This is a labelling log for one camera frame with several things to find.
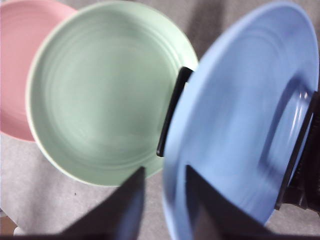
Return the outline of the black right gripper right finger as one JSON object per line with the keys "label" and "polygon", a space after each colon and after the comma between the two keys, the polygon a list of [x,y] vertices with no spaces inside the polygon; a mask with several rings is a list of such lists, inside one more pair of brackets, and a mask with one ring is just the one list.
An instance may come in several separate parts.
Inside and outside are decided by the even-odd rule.
{"label": "black right gripper right finger", "polygon": [[186,202],[194,237],[272,237],[252,217],[233,205],[190,165],[186,167]]}

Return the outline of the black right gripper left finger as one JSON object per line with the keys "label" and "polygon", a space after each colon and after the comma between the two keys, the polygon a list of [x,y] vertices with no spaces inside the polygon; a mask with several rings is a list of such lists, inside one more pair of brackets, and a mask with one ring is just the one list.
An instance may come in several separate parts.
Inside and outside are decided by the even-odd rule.
{"label": "black right gripper left finger", "polygon": [[145,202],[145,168],[138,168],[106,200],[62,231],[73,237],[137,237]]}

